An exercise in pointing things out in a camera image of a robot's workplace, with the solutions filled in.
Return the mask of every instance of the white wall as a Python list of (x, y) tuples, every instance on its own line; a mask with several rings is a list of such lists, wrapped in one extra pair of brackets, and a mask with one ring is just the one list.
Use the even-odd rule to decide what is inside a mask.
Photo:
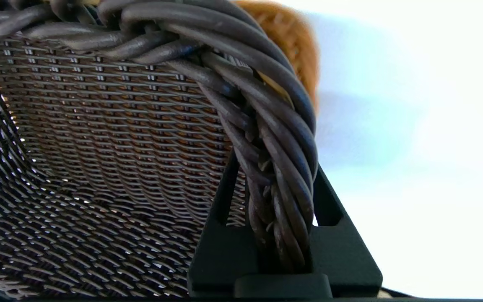
[(483, 298), (483, 0), (280, 2), (318, 35), (320, 164), (384, 286)]

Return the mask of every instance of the woven mesh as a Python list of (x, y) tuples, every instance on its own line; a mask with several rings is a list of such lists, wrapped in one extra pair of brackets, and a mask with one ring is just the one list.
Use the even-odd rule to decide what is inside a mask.
[[(15, 37), (0, 41), (0, 94), (0, 289), (185, 296), (230, 152), (197, 85)], [(243, 200), (240, 174), (230, 224)]]

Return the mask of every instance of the twisted rattan strands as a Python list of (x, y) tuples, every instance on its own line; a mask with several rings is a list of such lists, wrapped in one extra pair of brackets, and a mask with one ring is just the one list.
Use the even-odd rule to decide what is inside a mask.
[[(184, 272), (230, 149), (219, 121), (247, 174), (259, 243), (274, 238), (284, 269), (303, 269), (314, 111), (250, 17), (224, 0), (106, 0), (106, 31), (83, 24), (89, 8), (64, 1), (8, 4), (16, 10), (0, 11), (0, 38), (23, 35), (0, 40), (1, 289), (14, 297), (185, 294)], [(44, 23), (76, 15), (69, 7), (79, 8), (80, 23)], [(295, 110), (205, 44), (257, 66)]]

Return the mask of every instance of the dark brown wicker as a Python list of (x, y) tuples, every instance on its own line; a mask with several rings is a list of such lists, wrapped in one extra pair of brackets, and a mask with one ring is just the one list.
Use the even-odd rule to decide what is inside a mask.
[(231, 150), (244, 173), (230, 224), (245, 223), (247, 182), (262, 250), (275, 241), (284, 270), (303, 270), (314, 111), (249, 15), (227, 0), (104, 0), (97, 12), (0, 1), (0, 290), (9, 296), (185, 296)]

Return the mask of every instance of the braided wicker rim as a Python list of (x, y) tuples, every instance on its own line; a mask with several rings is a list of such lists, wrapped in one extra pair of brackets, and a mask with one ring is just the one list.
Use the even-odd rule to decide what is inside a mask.
[[(103, 26), (68, 0), (30, 5), (0, 1), (0, 38), (21, 32), (114, 60), (165, 63), (195, 80), (247, 175), (257, 242), (266, 248), (275, 241), (285, 271), (305, 268), (318, 165), (314, 109), (287, 58), (254, 19), (228, 0), (104, 0), (97, 7)], [(219, 53), (266, 75), (291, 104)]]

